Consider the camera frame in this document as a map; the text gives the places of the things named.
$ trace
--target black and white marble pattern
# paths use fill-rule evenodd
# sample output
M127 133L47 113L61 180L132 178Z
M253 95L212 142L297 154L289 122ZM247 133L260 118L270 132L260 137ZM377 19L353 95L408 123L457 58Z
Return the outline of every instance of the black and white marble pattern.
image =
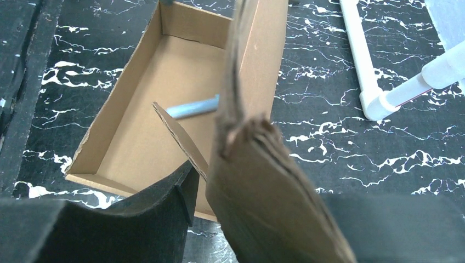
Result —
M231 16L233 0L182 1ZM64 180L75 149L148 23L155 0L66 1L43 75L14 197L91 207L121 199ZM380 87L414 76L443 47L420 0L359 4ZM365 119L337 0L289 7L272 119L320 193L445 195L465 210L464 96L434 90L379 122ZM185 262L235 262L217 224L196 219ZM205 242L195 245L191 242Z

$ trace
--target cardboard flap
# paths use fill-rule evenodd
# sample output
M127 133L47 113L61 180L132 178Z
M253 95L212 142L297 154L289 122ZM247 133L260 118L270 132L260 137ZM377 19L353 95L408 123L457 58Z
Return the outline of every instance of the cardboard flap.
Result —
M250 7L257 3L256 9ZM243 35L252 35L244 21L273 6L271 13L277 16L261 21L268 24L262 24L260 30L280 28L286 24L286 4L287 0L236 1L208 171L207 200L239 262L356 262L315 187L289 158L280 132L269 123L266 113L251 116L244 110L250 107L243 106L242 96L246 93L241 81L248 85L250 82L243 79L247 75L240 73L245 62L240 64L239 57ZM278 69L279 64L268 70L276 70L277 75Z
M184 128L175 119L173 119L158 103L154 102L153 107L155 112L162 120L163 124L168 128L171 136L187 155L194 168L204 180L207 180L207 161L205 161L197 146L195 146L195 143L192 141L191 137L184 130Z

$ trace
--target cardboard box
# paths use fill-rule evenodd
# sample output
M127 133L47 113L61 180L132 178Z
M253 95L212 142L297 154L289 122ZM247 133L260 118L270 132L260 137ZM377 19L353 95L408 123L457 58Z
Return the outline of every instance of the cardboard box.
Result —
M244 38L239 47L243 103L247 114L269 116L285 42L287 0L251 0L247 8L253 15L241 22L238 36ZM230 22L185 4L158 4L66 179L128 197L182 165L187 157L152 102L167 108L220 93ZM214 116L179 121L205 160L210 159ZM205 188L201 180L196 216L216 221Z

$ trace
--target blue tube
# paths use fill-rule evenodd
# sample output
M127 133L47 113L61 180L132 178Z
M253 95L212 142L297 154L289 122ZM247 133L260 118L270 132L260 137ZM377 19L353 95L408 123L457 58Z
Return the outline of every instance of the blue tube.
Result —
M174 119L183 119L218 109L219 95L208 100L195 101L166 109L166 112Z

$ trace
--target corrugated cardboard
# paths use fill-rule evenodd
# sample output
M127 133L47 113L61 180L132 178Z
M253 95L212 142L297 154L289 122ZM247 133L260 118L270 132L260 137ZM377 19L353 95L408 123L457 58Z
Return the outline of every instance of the corrugated cardboard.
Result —
M241 21L238 47L242 97L248 113L269 116L285 40L287 0L252 0L248 9L251 15ZM211 158L215 114L179 121L183 137L179 129L174 134L166 129L152 102L167 108L220 93L230 22L184 4L159 4L76 151L66 178L130 196L175 171L187 160L183 150L193 148L203 160L194 165L204 176L205 160ZM189 142L180 148L172 135ZM216 220L205 188L201 180L196 215Z
M236 1L215 141L206 173L207 200L239 262L356 262L315 187L289 158L281 133L263 114L265 108L250 105L251 75L244 74L243 69L257 63L251 57L262 55L260 48L269 44L266 39L245 39L244 28L252 17L262 22L261 17L282 15L273 10L253 13L250 6L256 2ZM284 5L287 0L274 3ZM280 35L284 30L277 27L272 33ZM247 52L251 43L254 53ZM248 56L242 58L244 45ZM263 64L254 66L267 69ZM191 162L204 163L199 151L191 148L195 144L190 143L182 127L154 106Z

